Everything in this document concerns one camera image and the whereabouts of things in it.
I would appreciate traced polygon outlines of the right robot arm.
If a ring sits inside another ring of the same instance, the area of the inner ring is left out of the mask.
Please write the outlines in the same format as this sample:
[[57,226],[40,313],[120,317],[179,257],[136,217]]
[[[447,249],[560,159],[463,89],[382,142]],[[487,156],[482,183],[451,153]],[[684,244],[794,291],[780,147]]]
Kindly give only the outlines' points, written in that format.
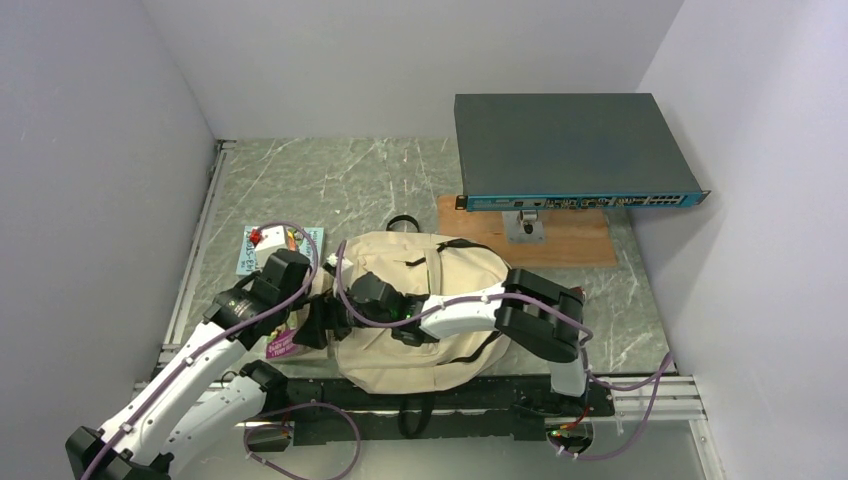
[[590,399],[583,306],[580,289],[524,269],[459,295],[402,293],[368,272],[314,298],[293,341],[314,350],[335,345],[340,372],[370,394],[407,395],[469,382],[508,340],[547,363],[553,406],[574,415]]

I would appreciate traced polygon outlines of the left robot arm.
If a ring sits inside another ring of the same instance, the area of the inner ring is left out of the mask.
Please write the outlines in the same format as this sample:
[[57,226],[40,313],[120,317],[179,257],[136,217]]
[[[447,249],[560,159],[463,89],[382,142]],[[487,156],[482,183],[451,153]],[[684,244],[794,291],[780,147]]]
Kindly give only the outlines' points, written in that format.
[[65,443],[77,479],[170,479],[224,431],[253,417],[272,420],[289,402],[287,377],[263,360],[240,368],[212,398],[200,398],[263,337],[303,306],[320,262],[285,248],[218,293],[175,357],[98,428]]

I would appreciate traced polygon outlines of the purple treehouse book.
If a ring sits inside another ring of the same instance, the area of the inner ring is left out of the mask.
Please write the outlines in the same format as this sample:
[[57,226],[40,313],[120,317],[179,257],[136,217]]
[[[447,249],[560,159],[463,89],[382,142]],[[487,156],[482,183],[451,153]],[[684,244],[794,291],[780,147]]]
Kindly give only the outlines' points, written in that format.
[[328,358],[327,350],[316,350],[294,342],[294,336],[305,323],[305,310],[291,313],[284,325],[277,327],[266,340],[265,359],[270,362],[319,361]]

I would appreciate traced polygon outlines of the beige canvas backpack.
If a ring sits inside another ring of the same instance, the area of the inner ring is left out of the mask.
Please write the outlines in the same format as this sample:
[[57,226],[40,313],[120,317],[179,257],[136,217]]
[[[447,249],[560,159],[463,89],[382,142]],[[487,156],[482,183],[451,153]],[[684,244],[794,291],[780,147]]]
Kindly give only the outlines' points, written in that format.
[[331,348],[339,372],[373,395],[400,398],[398,430],[427,428],[436,395],[500,359],[495,327],[509,264],[491,248],[440,234],[372,231],[328,257],[298,343]]

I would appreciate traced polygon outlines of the light blue book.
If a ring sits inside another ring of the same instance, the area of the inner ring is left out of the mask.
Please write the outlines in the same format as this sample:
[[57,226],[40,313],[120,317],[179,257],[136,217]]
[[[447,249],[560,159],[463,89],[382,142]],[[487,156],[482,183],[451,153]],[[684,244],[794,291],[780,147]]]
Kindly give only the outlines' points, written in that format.
[[235,270],[239,277],[261,270],[270,255],[279,249],[297,251],[312,261],[322,257],[322,227],[303,227],[299,231],[292,227],[279,226],[264,229],[259,236],[254,235],[254,230],[255,227],[252,226],[244,228],[244,242]]

